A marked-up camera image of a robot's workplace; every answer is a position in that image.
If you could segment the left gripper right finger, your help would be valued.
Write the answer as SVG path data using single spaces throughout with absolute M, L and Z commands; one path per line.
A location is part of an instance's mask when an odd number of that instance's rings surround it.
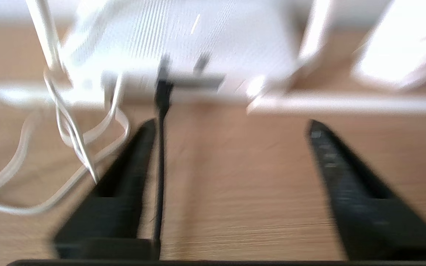
M 350 260 L 426 260 L 426 221 L 326 124 L 307 139 Z

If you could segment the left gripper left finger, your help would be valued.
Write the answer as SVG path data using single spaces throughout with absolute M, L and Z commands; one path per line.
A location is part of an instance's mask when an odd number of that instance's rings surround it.
M 61 259 L 151 260 L 152 241 L 137 237 L 156 139 L 144 122 L 54 237 Z

